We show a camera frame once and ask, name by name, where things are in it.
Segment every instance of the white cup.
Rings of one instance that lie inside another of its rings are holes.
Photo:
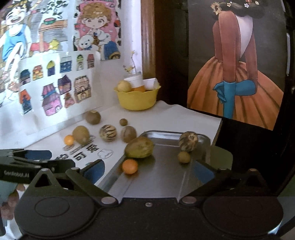
[[[159,82],[156,78],[144,79],[143,82],[146,90],[154,90],[159,86]]]

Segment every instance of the wooden door frame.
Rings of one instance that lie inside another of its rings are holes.
[[[144,79],[156,77],[155,0],[141,0],[142,73]]]

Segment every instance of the metal tray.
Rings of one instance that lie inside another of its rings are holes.
[[[192,161],[181,164],[177,159],[180,152],[178,140],[182,133],[147,131],[141,134],[155,144],[153,155],[138,160],[138,171],[126,175],[122,171],[122,156],[98,187],[120,202],[122,198],[171,198],[178,200],[202,183],[195,174],[195,160],[209,161],[210,139],[198,134],[199,144],[191,153]]]

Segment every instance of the screw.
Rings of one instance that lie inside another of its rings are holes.
[[[196,201],[197,201],[197,199],[195,197],[190,197],[190,196],[184,197],[182,199],[182,202],[185,204],[194,204],[194,203],[196,203]]]
[[[103,197],[101,199],[101,202],[103,204],[114,204],[116,202],[116,199],[114,197]]]
[[[146,206],[146,207],[151,207],[151,206],[153,206],[153,204],[152,204],[151,202],[147,202],[147,203],[145,204],[145,206]]]

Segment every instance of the orange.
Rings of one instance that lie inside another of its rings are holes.
[[[137,161],[133,159],[127,159],[125,162],[122,164],[122,170],[126,174],[133,174],[136,173],[138,170],[138,163]]]
[[[65,143],[65,145],[71,146],[74,144],[74,137],[72,135],[67,135],[63,139],[63,142]]]

